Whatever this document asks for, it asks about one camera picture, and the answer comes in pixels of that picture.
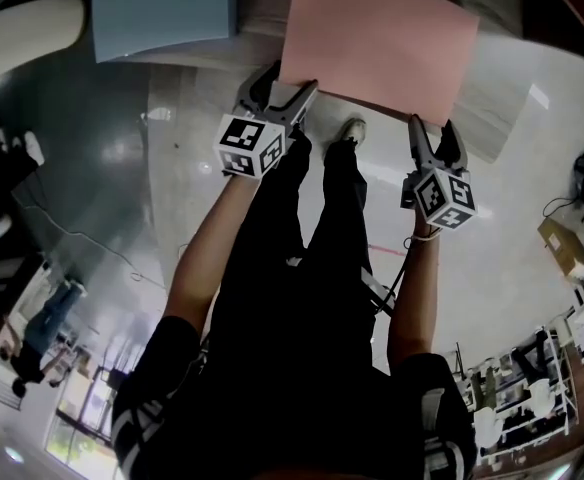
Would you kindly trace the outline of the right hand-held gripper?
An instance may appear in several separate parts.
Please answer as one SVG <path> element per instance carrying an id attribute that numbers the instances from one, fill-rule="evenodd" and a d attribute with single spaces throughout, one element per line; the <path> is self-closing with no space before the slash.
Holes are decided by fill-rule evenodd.
<path id="1" fill-rule="evenodd" d="M 437 158 L 421 118 L 412 114 L 408 120 L 410 152 L 418 170 L 403 182 L 400 206 L 418 209 L 429 225 L 456 230 L 477 214 L 470 185 L 467 152 L 451 120 L 441 128 Z M 436 160 L 446 168 L 436 168 Z"/>

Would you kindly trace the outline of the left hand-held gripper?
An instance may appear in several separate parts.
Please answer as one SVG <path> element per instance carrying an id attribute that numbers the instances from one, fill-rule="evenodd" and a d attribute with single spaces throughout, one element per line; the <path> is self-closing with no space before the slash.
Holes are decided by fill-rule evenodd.
<path id="1" fill-rule="evenodd" d="M 268 106 L 280 68 L 276 60 L 257 69 L 239 87 L 237 109 L 223 115 L 215 152 L 224 172 L 261 179 L 286 153 L 290 133 L 314 102 L 317 80 L 306 82 L 285 104 Z"/>

